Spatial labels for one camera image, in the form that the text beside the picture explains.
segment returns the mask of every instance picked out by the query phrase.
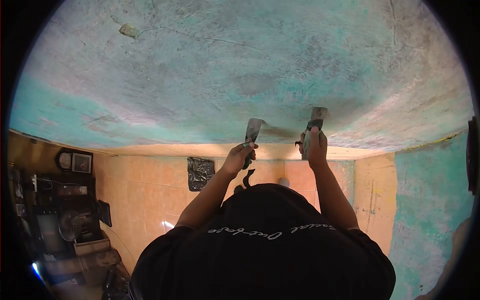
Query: short sleeve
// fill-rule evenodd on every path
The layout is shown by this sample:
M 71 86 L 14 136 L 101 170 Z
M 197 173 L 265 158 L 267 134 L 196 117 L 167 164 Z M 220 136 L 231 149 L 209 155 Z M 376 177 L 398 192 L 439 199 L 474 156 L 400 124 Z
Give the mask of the short sleeve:
M 371 291 L 370 299 L 388 300 L 395 286 L 395 270 L 382 249 L 368 235 L 359 229 L 349 230 L 352 240 L 362 247 L 368 256 L 367 289 Z
M 166 275 L 171 268 L 171 257 L 175 255 L 178 243 L 192 232 L 190 227 L 175 227 L 145 248 L 130 279 L 129 290 L 134 300 L 159 299 L 165 296 L 168 291 L 162 291 L 160 287 L 171 286 L 168 283 L 171 277 Z

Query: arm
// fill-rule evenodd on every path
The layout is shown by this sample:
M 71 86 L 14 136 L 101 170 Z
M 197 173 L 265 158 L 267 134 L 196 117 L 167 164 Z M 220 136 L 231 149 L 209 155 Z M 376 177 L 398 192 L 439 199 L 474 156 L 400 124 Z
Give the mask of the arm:
M 338 185 L 335 176 L 330 170 L 327 160 L 327 137 L 318 127 L 310 131 L 310 147 L 308 148 L 308 163 L 315 174 L 318 201 L 322 214 L 332 224 L 344 229 L 359 229 L 357 216 L 350 203 Z
M 255 160 L 254 148 L 258 148 L 258 145 L 250 143 L 246 147 L 240 144 L 231 149 L 222 168 L 183 210 L 175 227 L 199 228 L 208 222 L 222 205 L 227 187 L 240 172 L 247 154 L 251 152 L 252 160 Z

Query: framed photo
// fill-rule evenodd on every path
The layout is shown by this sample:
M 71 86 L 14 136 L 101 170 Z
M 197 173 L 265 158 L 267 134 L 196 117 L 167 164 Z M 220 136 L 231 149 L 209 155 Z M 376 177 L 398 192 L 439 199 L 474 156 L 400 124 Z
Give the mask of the framed photo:
M 92 155 L 72 153 L 72 171 L 92 173 Z

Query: scraper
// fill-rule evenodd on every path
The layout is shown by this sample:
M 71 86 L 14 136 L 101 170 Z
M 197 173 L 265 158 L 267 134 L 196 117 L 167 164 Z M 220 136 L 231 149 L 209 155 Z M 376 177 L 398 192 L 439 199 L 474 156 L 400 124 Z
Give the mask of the scraper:
M 322 130 L 322 125 L 324 124 L 324 119 L 328 115 L 328 109 L 326 108 L 313 108 L 312 115 L 310 116 L 310 121 L 307 124 L 307 129 L 305 130 L 305 138 L 303 139 L 303 153 L 301 154 L 301 159 L 307 159 L 308 147 L 310 146 L 310 129 L 313 126 L 318 127 L 318 134 Z
M 262 119 L 255 119 L 251 118 L 248 120 L 247 124 L 247 132 L 245 133 L 245 142 L 243 146 L 248 146 L 248 143 L 255 142 L 258 136 L 258 132 L 260 131 L 260 127 L 262 126 Z M 250 158 L 252 157 L 251 153 L 248 153 L 247 157 L 245 158 L 245 164 L 243 165 L 242 170 L 245 170 L 250 165 Z

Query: ceiling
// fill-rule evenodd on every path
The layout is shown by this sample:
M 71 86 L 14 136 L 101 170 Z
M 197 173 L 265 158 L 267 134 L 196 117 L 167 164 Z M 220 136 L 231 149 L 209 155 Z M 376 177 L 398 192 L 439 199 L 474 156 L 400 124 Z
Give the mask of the ceiling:
M 467 127 L 472 104 L 421 1 L 82 0 L 46 23 L 11 128 L 90 148 L 298 139 L 395 151 Z

